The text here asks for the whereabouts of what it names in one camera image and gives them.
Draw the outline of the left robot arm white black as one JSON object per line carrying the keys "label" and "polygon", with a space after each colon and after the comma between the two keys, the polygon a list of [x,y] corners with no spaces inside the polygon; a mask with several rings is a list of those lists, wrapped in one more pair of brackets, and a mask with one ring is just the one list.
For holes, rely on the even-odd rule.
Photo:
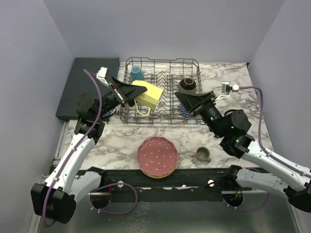
{"label": "left robot arm white black", "polygon": [[78,171],[102,136],[105,123],[101,117],[120,104],[133,104],[136,97],[147,91],[144,86],[125,84],[115,78],[109,78],[108,85],[104,96],[95,84],[97,98],[90,93],[78,98],[79,119],[71,145],[49,177],[43,183],[35,183],[31,189],[34,212],[42,217],[46,227],[51,226],[47,219],[68,223],[77,204],[89,192],[102,192],[107,188],[108,180],[102,169],[89,168],[80,178]]}

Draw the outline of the blue mug white inside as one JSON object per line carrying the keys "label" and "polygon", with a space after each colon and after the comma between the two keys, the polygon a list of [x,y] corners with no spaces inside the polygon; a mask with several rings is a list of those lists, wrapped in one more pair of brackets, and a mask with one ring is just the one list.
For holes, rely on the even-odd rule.
{"label": "blue mug white inside", "polygon": [[130,77],[132,82],[136,80],[144,81],[144,75],[140,67],[132,67]]}

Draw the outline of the red and blue patterned bowl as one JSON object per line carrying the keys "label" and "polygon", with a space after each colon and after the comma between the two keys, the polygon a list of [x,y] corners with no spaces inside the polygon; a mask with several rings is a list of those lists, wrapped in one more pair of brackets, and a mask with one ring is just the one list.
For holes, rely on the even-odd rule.
{"label": "red and blue patterned bowl", "polygon": [[195,118],[195,116],[191,115],[190,113],[188,113],[184,106],[182,104],[179,104],[178,106],[179,112],[181,113],[182,116],[186,117],[186,118]]}

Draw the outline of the cream mug yellow handle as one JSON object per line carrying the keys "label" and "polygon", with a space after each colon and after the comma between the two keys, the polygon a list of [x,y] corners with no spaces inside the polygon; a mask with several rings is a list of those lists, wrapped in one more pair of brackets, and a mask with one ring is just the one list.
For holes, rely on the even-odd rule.
{"label": "cream mug yellow handle", "polygon": [[[157,85],[151,84],[147,81],[136,80],[132,82],[132,85],[146,87],[147,90],[134,98],[134,104],[136,111],[143,117],[147,117],[151,110],[155,110],[160,103],[162,96],[164,94],[164,89]],[[138,109],[138,103],[145,105],[148,108],[148,112],[143,114]]]}

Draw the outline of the dark patterned bowl cream inside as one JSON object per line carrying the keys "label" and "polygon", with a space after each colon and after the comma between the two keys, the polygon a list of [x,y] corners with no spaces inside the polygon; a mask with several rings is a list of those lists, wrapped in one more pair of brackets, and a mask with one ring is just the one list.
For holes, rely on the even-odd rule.
{"label": "dark patterned bowl cream inside", "polygon": [[179,82],[178,89],[181,92],[193,94],[196,92],[196,82],[193,78],[184,78]]}

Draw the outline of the small grey-brown cup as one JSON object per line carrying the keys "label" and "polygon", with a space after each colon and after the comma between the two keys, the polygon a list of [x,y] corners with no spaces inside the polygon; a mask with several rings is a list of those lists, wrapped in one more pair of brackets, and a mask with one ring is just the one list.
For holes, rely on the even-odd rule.
{"label": "small grey-brown cup", "polygon": [[212,161],[210,157],[210,151],[206,147],[199,147],[196,150],[195,156],[199,161],[206,161],[207,163],[210,163]]}

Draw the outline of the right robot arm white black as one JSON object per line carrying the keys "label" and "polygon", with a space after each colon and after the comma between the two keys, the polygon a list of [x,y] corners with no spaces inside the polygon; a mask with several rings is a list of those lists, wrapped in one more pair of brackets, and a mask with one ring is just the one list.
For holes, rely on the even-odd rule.
{"label": "right robot arm white black", "polygon": [[175,96],[186,112],[200,115],[209,130],[220,138],[220,146],[230,156],[249,161],[267,171],[251,173],[246,168],[232,166],[233,173],[224,177],[224,186],[229,190],[251,187],[287,197],[295,208],[311,211],[311,170],[294,163],[263,146],[248,134],[251,123],[243,110],[222,115],[216,108],[214,92],[188,94],[177,91]]}

